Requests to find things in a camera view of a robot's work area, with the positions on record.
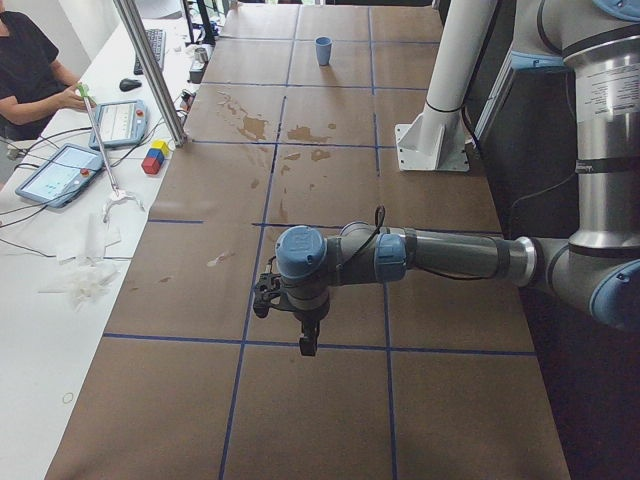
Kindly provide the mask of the blue plastic cup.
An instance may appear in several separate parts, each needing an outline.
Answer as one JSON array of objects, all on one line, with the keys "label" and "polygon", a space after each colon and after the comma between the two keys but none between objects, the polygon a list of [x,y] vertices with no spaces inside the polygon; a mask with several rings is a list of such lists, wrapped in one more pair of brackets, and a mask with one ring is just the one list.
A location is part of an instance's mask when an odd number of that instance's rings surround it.
[{"label": "blue plastic cup", "polygon": [[328,66],[331,59],[332,39],[326,36],[320,36],[315,39],[316,60],[319,66]]}]

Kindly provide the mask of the red blue yellow blocks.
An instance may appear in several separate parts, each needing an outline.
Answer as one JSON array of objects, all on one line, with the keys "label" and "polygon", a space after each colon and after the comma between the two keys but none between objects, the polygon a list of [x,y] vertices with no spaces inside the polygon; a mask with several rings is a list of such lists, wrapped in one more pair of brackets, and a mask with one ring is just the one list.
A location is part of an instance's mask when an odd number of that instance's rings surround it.
[{"label": "red blue yellow blocks", "polygon": [[164,140],[154,140],[141,163],[142,170],[148,175],[157,174],[170,154],[169,145]]}]

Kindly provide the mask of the crumpled white tissues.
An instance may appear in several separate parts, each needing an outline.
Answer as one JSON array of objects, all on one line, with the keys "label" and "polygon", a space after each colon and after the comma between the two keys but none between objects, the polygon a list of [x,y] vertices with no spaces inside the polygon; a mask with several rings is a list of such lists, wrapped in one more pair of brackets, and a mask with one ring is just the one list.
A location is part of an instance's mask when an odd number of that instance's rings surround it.
[{"label": "crumpled white tissues", "polygon": [[120,241],[120,233],[111,235],[108,229],[100,213],[79,223],[71,240],[56,252],[57,273],[37,292],[64,295],[75,310],[106,295],[120,273],[116,262],[105,258],[106,247]]}]

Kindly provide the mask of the far teach pendant tablet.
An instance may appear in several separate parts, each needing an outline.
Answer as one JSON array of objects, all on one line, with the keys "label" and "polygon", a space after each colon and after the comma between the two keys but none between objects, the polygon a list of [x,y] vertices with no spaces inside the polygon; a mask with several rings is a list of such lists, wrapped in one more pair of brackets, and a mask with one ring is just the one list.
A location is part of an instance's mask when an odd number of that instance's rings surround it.
[{"label": "far teach pendant tablet", "polygon": [[136,145],[147,131],[148,109],[142,100],[98,104],[92,116],[107,149]]}]

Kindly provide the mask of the teach pendant tablet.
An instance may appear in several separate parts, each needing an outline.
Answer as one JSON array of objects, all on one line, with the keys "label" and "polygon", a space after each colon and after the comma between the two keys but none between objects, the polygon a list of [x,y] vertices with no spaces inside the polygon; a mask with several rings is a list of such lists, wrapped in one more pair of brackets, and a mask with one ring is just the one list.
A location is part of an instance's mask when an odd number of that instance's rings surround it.
[{"label": "teach pendant tablet", "polygon": [[103,166],[96,150],[64,144],[15,193],[51,208],[62,208],[85,190]]},{"label": "teach pendant tablet", "polygon": [[92,116],[107,149],[136,145],[147,131],[148,109],[142,100],[98,104]]}]

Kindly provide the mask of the small metal cup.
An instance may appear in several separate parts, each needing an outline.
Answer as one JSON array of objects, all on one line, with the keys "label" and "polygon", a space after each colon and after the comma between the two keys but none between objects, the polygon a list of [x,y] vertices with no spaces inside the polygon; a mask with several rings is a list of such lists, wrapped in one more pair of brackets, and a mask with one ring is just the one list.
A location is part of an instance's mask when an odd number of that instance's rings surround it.
[{"label": "small metal cup", "polygon": [[208,62],[208,53],[207,50],[203,47],[198,47],[194,50],[194,60],[205,64]]}]

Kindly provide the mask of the near teach pendant tablet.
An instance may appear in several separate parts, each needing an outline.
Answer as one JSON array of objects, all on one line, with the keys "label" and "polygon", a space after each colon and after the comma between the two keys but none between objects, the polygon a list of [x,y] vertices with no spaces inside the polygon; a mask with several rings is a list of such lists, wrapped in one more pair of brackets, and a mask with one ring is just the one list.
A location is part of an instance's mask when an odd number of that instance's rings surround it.
[{"label": "near teach pendant tablet", "polygon": [[96,150],[64,144],[15,193],[51,208],[62,208],[85,190],[103,166]]}]

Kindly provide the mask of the black computer mouse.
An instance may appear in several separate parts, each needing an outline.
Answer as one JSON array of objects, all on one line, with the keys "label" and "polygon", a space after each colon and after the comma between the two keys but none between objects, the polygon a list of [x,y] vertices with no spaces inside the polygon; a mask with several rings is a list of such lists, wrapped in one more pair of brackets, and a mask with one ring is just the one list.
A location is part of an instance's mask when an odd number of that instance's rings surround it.
[{"label": "black computer mouse", "polygon": [[137,79],[124,78],[119,82],[119,89],[121,92],[129,92],[134,89],[140,88],[142,82]]}]

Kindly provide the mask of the reacher grabber stick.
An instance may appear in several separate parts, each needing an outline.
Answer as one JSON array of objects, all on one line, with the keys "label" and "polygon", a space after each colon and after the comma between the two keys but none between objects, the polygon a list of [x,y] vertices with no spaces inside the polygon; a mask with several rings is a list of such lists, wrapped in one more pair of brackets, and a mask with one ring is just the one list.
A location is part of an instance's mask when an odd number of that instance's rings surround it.
[{"label": "reacher grabber stick", "polygon": [[102,141],[102,138],[100,136],[100,131],[99,131],[99,125],[98,122],[96,120],[96,116],[93,113],[93,109],[92,109],[92,104],[91,104],[91,99],[90,99],[90,95],[88,94],[88,87],[82,83],[79,82],[77,85],[77,90],[79,92],[80,97],[82,98],[82,100],[84,101],[88,116],[89,116],[89,120],[91,123],[91,127],[92,127],[92,131],[95,135],[95,139],[97,141],[98,147],[99,147],[99,151],[102,155],[102,159],[103,159],[103,166],[106,169],[106,173],[107,176],[109,178],[109,182],[112,188],[112,192],[110,193],[105,205],[103,206],[102,209],[102,220],[104,223],[107,223],[109,221],[109,212],[111,210],[111,208],[114,205],[117,204],[122,204],[125,203],[127,200],[132,200],[134,201],[138,207],[144,211],[144,204],[141,198],[138,197],[138,195],[134,192],[130,192],[127,190],[124,190],[122,188],[119,187],[117,180],[112,172],[112,168],[111,165],[109,163],[109,159],[108,159],[108,155],[104,146],[104,143]]}]

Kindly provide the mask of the person in black shirt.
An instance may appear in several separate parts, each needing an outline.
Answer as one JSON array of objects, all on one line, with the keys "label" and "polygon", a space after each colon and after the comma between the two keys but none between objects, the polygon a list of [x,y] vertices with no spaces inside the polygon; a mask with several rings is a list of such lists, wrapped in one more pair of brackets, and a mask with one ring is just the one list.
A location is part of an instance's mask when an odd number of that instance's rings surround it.
[{"label": "person in black shirt", "polygon": [[79,77],[25,14],[1,10],[1,124],[10,140],[32,140],[60,110],[85,111]]}]

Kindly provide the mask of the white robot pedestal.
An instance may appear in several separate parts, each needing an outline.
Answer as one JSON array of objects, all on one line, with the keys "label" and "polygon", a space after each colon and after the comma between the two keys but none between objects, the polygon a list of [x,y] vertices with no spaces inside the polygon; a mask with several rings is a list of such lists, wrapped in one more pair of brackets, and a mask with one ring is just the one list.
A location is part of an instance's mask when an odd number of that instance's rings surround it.
[{"label": "white robot pedestal", "polygon": [[496,0],[450,3],[424,109],[395,126],[402,171],[466,172],[462,108],[497,6]]}]

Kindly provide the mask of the aluminium frame post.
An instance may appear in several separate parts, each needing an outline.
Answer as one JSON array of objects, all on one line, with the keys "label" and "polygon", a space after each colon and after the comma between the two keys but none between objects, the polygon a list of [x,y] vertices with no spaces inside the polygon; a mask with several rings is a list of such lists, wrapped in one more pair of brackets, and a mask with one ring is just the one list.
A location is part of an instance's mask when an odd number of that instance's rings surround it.
[{"label": "aluminium frame post", "polygon": [[187,135],[164,80],[163,73],[153,54],[135,2],[133,0],[114,0],[114,5],[140,60],[144,75],[175,146],[182,147]]}]

